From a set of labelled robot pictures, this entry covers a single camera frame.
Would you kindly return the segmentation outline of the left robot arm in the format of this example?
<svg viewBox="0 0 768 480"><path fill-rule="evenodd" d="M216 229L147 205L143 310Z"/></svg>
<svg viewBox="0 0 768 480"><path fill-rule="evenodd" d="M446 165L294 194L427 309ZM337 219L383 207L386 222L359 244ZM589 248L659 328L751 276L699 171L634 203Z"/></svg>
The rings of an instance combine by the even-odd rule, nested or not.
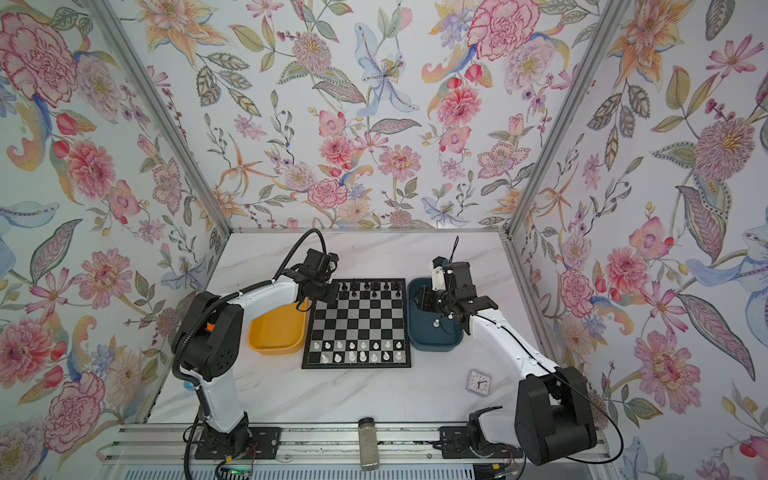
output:
<svg viewBox="0 0 768 480"><path fill-rule="evenodd" d="M334 253L310 249L303 262L280 270L273 279L224 296L204 291L192 300L172 342L171 372L192 385L199 402L197 419L221 450L241 453L252 443L231 372L244 320L306 300L335 299L339 287L331 276L338 261Z"/></svg>

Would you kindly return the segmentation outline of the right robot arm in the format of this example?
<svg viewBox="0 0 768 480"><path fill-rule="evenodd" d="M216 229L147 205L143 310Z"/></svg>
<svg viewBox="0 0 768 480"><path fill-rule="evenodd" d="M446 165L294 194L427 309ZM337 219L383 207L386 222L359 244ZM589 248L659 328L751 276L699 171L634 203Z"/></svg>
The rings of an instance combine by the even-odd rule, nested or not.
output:
<svg viewBox="0 0 768 480"><path fill-rule="evenodd" d="M540 466L595 447L592 403L578 369L559 366L520 337L497 303L477 294L469 263L438 256L430 275L431 285L415 295L418 308L459 325L518 383L513 408L487 407L469 415L471 448L483 453L495 445L517 447Z"/></svg>

